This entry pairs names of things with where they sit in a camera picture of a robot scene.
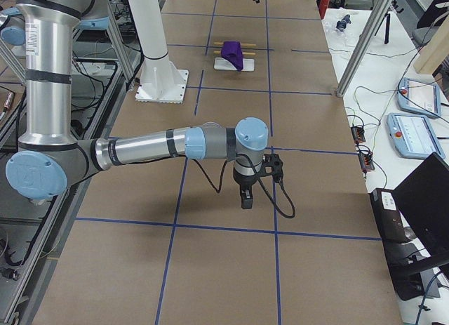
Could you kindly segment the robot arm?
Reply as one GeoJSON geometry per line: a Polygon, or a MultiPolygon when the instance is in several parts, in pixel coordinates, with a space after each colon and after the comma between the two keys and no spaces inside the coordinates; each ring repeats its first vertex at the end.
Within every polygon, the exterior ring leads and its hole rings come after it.
{"type": "Polygon", "coordinates": [[[87,19],[109,22],[108,0],[16,0],[25,19],[26,130],[6,163],[9,185],[44,200],[113,166],[168,158],[234,162],[241,205],[262,175],[269,131],[248,117],[233,128],[214,123],[132,138],[79,140],[71,132],[73,31],[87,19]]]}

